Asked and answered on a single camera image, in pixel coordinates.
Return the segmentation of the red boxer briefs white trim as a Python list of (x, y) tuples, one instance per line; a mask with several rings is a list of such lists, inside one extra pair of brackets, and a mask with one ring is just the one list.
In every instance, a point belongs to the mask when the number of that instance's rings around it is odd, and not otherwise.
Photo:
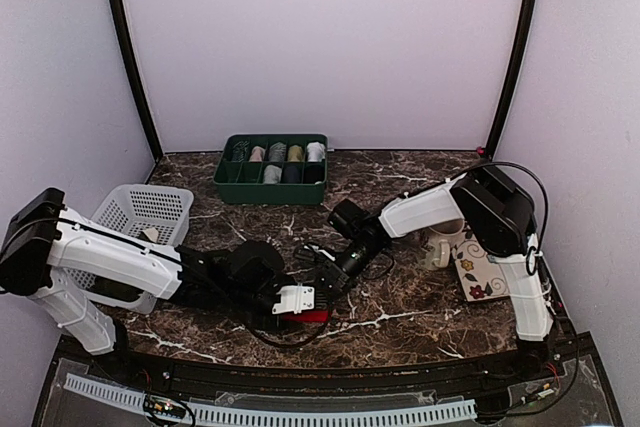
[(296, 323), (325, 323), (329, 319), (329, 311), (325, 310), (306, 310), (301, 313), (285, 313), (281, 315), (285, 321)]

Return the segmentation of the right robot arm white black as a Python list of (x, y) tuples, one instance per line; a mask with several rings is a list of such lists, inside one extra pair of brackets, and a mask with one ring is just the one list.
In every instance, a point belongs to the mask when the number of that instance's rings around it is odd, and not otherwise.
[(467, 168), (422, 190), (401, 194), (368, 212), (349, 200), (331, 211), (328, 223), (348, 246), (341, 252), (315, 250), (316, 282), (330, 298), (344, 296), (356, 278), (392, 241), (439, 224), (463, 221), (506, 280), (516, 334), (528, 343), (510, 360), (521, 381), (534, 379), (549, 363), (543, 342), (554, 317), (538, 268), (546, 227), (538, 225), (531, 195), (506, 174), (506, 161)]

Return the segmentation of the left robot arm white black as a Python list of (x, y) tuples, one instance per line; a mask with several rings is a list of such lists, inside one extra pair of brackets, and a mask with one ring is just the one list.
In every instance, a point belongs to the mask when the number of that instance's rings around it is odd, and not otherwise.
[(301, 310), (298, 287), (267, 243), (209, 252), (154, 244), (86, 219), (65, 206), (61, 190), (48, 188), (9, 221), (1, 246), (1, 287), (30, 298), (88, 353), (102, 355), (103, 368), (120, 383), (140, 376), (140, 359), (124, 347), (124, 329), (70, 278), (71, 269), (201, 309), (227, 301), (244, 313)]

